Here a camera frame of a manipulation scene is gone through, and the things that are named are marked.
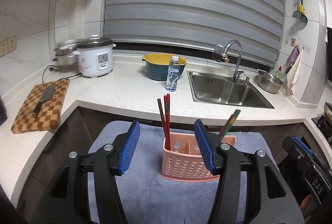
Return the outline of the person's right hand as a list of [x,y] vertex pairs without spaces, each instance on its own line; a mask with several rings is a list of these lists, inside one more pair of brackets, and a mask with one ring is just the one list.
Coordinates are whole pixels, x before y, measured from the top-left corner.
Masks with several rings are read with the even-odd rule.
[[313,214],[308,214],[309,210],[307,209],[308,206],[312,204],[312,195],[308,195],[307,197],[304,198],[302,201],[301,205],[299,206],[300,211],[302,212],[302,215],[304,217],[304,223],[307,223],[313,216]]

